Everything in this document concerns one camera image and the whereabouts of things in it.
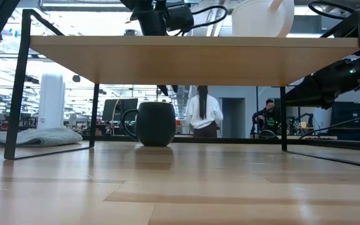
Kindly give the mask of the white pillar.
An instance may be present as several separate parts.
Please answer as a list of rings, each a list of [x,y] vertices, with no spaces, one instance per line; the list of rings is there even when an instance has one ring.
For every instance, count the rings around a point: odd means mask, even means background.
[[[65,90],[62,74],[42,75],[37,129],[63,127]]]

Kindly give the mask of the black cabinet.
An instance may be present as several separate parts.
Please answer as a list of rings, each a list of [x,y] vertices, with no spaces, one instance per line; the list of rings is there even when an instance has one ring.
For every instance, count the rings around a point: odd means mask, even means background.
[[[360,103],[335,102],[331,108],[331,125],[360,118]],[[342,128],[360,128],[360,120],[341,124]]]

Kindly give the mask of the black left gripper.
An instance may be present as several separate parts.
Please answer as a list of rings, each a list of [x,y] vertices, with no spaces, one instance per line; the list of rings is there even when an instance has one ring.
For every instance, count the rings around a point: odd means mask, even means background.
[[[144,36],[165,36],[166,24],[164,21],[164,10],[166,0],[120,0],[132,11],[131,21],[138,20]],[[166,85],[157,85],[158,93],[169,96]],[[178,86],[172,85],[175,93]]]

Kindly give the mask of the wooden shelf with black frame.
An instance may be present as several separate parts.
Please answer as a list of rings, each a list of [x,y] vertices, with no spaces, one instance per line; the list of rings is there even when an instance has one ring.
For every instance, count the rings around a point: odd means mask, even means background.
[[[360,10],[350,16],[357,38],[32,36],[32,9],[22,12],[22,36],[12,92],[4,158],[15,159],[27,68],[33,49],[94,83],[208,84],[285,87],[321,66],[360,52]]]

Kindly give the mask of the grey folded towel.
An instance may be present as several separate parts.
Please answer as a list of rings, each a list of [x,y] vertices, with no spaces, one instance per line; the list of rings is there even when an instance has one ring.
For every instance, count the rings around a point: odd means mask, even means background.
[[[17,146],[52,147],[81,142],[83,137],[66,127],[27,129],[17,134]]]

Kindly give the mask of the black round mug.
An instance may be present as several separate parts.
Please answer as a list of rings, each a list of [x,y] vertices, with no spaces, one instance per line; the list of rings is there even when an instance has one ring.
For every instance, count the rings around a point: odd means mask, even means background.
[[[129,113],[136,114],[135,134],[125,125]],[[174,106],[168,102],[142,102],[137,109],[123,113],[121,125],[128,136],[144,146],[165,147],[172,142],[176,133]]]

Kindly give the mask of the black monitor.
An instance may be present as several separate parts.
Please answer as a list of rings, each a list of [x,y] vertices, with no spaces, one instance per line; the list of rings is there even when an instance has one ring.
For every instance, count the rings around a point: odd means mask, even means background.
[[[138,99],[107,99],[104,102],[104,109],[102,112],[102,121],[119,122],[122,118],[122,115],[130,110],[136,109],[138,107]]]

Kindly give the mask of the white mug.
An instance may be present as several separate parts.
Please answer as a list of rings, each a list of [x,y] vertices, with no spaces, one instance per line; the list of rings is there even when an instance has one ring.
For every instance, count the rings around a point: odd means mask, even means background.
[[[285,38],[294,21],[294,0],[245,0],[231,18],[233,36]]]

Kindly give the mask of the black round object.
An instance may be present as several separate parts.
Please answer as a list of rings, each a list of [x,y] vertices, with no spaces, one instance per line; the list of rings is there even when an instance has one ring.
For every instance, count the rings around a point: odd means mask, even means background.
[[[259,139],[277,139],[278,136],[276,133],[270,131],[270,130],[262,130],[260,133],[259,133],[259,136],[258,136]]]

